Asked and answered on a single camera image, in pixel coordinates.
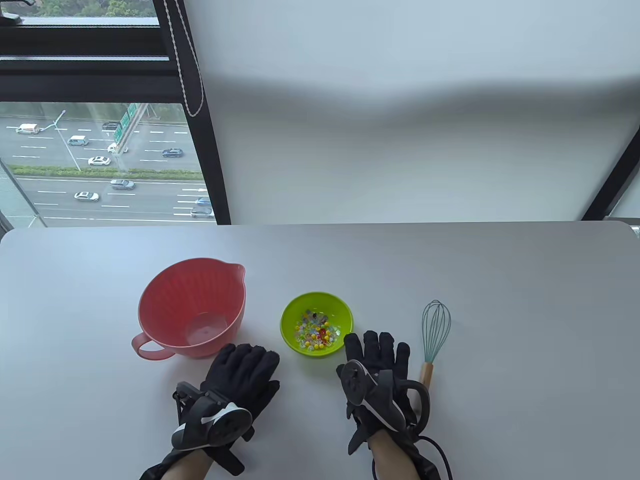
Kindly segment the person's right hand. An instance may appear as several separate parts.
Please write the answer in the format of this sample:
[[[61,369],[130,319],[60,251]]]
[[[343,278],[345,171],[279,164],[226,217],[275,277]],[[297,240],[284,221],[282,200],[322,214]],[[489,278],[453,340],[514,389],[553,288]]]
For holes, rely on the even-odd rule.
[[[390,333],[368,330],[343,339],[346,362],[336,368],[347,401],[347,416],[373,434],[380,429],[404,434],[419,424],[407,391],[410,346]]]

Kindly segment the person's left hand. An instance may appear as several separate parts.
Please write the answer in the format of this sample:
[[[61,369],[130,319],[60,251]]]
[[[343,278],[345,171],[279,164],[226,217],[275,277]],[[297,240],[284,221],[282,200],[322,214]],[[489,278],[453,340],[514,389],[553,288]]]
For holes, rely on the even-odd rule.
[[[256,420],[281,388],[272,378],[280,361],[277,352],[263,346],[229,343],[218,352],[199,389],[219,394]]]

